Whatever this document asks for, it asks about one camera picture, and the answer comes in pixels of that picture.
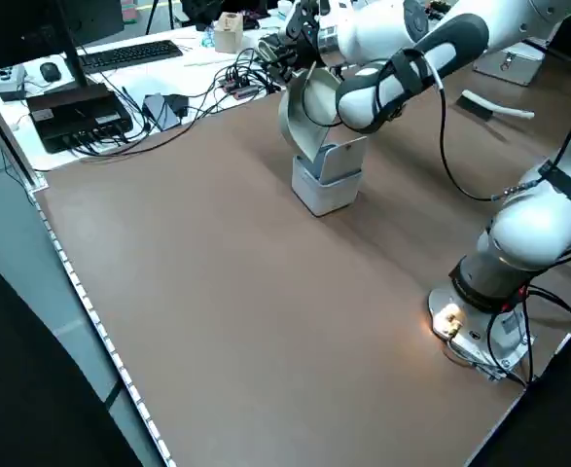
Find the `computer keyboard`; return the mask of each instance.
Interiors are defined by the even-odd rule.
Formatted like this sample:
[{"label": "computer keyboard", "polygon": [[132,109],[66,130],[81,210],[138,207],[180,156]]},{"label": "computer keyboard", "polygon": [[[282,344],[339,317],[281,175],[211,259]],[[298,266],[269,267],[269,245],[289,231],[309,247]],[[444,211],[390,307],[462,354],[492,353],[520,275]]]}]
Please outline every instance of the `computer keyboard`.
[{"label": "computer keyboard", "polygon": [[92,74],[181,55],[183,53],[172,42],[157,41],[95,54],[80,55],[80,61],[85,73]]}]

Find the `led light strip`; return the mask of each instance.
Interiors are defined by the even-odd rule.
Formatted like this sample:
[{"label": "led light strip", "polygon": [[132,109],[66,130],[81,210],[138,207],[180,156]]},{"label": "led light strip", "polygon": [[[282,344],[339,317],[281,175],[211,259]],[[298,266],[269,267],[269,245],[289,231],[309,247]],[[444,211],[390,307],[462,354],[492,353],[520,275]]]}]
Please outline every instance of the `led light strip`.
[{"label": "led light strip", "polygon": [[41,205],[38,202],[36,202],[35,199],[33,200],[37,211],[39,211],[39,216],[43,221],[43,225],[47,229],[48,235],[50,236],[50,240],[54,245],[54,250],[56,251],[58,257],[60,258],[60,261],[64,266],[64,270],[69,276],[69,280],[71,280],[71,283],[73,284],[73,288],[78,294],[78,297],[80,297],[80,301],[82,302],[84,309],[89,315],[92,326],[94,326],[94,329],[101,338],[101,341],[103,342],[103,345],[108,351],[110,358],[112,358],[114,366],[119,372],[119,376],[123,380],[125,388],[127,389],[127,392],[129,393],[129,396],[131,397],[131,400],[133,401],[135,408],[138,410],[138,413],[140,413],[142,421],[147,426],[147,430],[149,430],[149,433],[151,434],[154,443],[158,447],[158,451],[160,452],[161,458],[164,460],[167,467],[177,467],[175,461],[172,460],[170,451],[168,450],[166,443],[161,438],[160,430],[158,430],[158,427],[156,426],[155,422],[153,421],[153,418],[151,417],[151,414],[147,410],[145,400],[142,398],[142,396],[140,396],[140,393],[138,392],[136,385],[134,384],[133,380],[131,379],[131,376],[129,375],[129,371],[127,370],[125,364],[123,363],[123,360],[121,359],[121,355],[119,355],[117,348],[112,343],[112,340],[110,339],[110,336],[106,331],[106,328],[103,326],[103,323],[101,322],[101,319],[97,314],[97,311],[94,309],[94,306],[92,306],[92,302],[89,299],[89,296],[87,294],[86,289],[84,288],[84,285],[80,282],[78,274],[73,269],[73,265],[71,265],[71,262],[69,261],[66,253],[62,249],[62,245],[60,244],[58,237],[56,236],[54,230],[52,229],[52,226],[50,225],[48,218],[43,212],[43,209],[41,209]]}]

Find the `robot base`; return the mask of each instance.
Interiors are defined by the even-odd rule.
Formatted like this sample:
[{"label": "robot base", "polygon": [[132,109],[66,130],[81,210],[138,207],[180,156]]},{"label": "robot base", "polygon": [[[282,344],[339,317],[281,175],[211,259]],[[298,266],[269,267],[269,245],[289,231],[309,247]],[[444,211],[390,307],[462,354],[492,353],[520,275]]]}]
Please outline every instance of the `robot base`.
[{"label": "robot base", "polygon": [[[486,328],[491,314],[466,304],[450,283],[430,293],[428,306],[434,334],[443,341],[451,341],[451,348],[466,361],[475,364],[490,380],[506,376],[495,365],[488,351]],[[499,364],[510,373],[527,353],[524,317],[519,306],[496,318],[490,333],[490,344]]]}]

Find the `tabletop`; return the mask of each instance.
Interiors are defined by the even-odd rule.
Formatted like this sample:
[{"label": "tabletop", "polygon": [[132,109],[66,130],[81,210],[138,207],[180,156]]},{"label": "tabletop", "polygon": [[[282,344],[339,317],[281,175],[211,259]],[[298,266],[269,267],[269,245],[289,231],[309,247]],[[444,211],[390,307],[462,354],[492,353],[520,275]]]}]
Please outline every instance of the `tabletop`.
[{"label": "tabletop", "polygon": [[[556,106],[539,123],[449,109],[447,156],[472,191],[513,184],[559,144],[571,95],[555,73],[519,99]],[[449,99],[467,86],[513,87],[463,70]],[[370,138],[356,201],[315,219],[291,191],[277,107],[271,96],[146,155],[49,174],[37,199],[106,339],[177,465],[461,465],[520,388],[449,361],[426,297],[496,207],[450,186],[426,92]],[[571,302],[571,265],[538,283]],[[545,304],[530,314],[538,373],[569,320]]]},{"label": "tabletop", "polygon": [[[283,20],[276,15],[276,11],[270,11],[272,16],[260,20],[261,29],[244,31],[242,40],[242,49],[254,47],[257,41],[268,34],[276,32],[283,24]],[[130,66],[118,70],[104,72],[102,77],[100,73],[89,75],[89,77],[98,82],[109,86],[108,80],[115,87],[120,89],[125,87],[131,97],[142,104],[147,94],[182,94],[197,95],[201,94],[209,88],[214,76],[223,67],[234,62],[237,54],[221,54],[217,53],[213,47],[204,47],[201,41],[204,37],[203,32],[196,31],[194,26],[165,31],[149,36],[140,36],[120,42],[103,44],[100,46],[86,47],[86,51],[90,54],[102,52],[120,47],[131,46],[135,44],[144,44],[155,41],[170,40],[175,45],[185,50],[181,57],[159,60],[147,64]],[[45,62],[55,63],[62,74],[62,79],[51,86],[43,81],[39,68]],[[52,90],[57,86],[62,86],[72,79],[69,70],[61,55],[53,55],[44,58],[32,60],[24,64],[26,73],[25,89],[28,96],[36,95],[46,90]],[[198,108],[202,103],[202,109],[207,109],[217,100],[222,99],[225,94],[221,90],[210,92],[207,94],[204,102],[203,97],[189,99],[189,105]],[[243,104],[253,97],[235,100],[233,97],[224,99],[220,104],[220,109],[234,107]],[[41,138],[39,137],[34,124],[28,116],[28,109],[24,101],[3,102],[0,98],[0,113],[7,122],[9,128],[13,132],[19,146],[25,153],[30,165],[35,170],[48,171],[58,168],[66,163],[73,162],[75,159],[83,157],[76,153],[63,151],[61,153],[50,154],[43,147]],[[191,121],[196,115],[196,110],[189,109],[188,116],[184,118],[183,123]],[[138,123],[134,123],[134,130],[128,135],[135,134],[139,131]],[[116,145],[108,145],[109,149],[116,148]]]}]

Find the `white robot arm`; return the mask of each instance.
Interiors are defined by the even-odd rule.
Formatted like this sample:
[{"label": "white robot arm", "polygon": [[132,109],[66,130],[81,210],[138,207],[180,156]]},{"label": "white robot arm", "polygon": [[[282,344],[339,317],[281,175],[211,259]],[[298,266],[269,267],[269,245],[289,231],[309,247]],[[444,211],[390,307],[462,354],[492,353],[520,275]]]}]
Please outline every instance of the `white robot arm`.
[{"label": "white robot arm", "polygon": [[[364,65],[340,84],[336,107],[346,126],[372,133],[434,85],[431,67],[445,77],[482,54],[546,37],[570,15],[571,0],[460,0],[426,34],[409,0],[379,0],[356,13],[343,2],[320,0],[318,30],[305,39],[318,63]],[[553,169],[546,162],[523,176],[521,190],[506,200],[477,251],[429,297],[435,333],[484,368],[497,363],[491,350],[508,371],[527,351],[520,312],[514,319],[491,317],[571,252],[571,140],[561,151]]]},{"label": "white robot arm", "polygon": [[[383,1],[372,4],[363,11],[382,8],[388,13]],[[571,0],[460,0],[441,23],[413,48],[425,54],[442,78],[482,54],[497,52],[530,36],[547,37],[558,22],[570,15]],[[362,41],[391,41],[395,36],[395,16],[376,14],[376,17],[385,20],[385,27],[367,29],[360,25],[357,29],[365,31]],[[354,21],[343,20],[336,27],[338,39],[331,48],[324,51],[320,46],[322,57],[335,56],[336,50],[339,50],[351,63],[371,59],[365,53],[360,56],[348,53],[351,50],[349,30],[352,28],[349,23],[357,20],[358,18],[354,18]],[[320,29],[318,35],[320,39],[323,29]],[[415,65],[417,54],[389,53],[390,55],[380,56],[390,57],[389,61],[392,62],[387,64],[380,76],[378,67],[373,64],[344,81],[338,90],[338,114],[348,127],[356,131],[377,131],[397,108],[434,84],[429,70]],[[380,108],[375,99],[376,87]]]}]

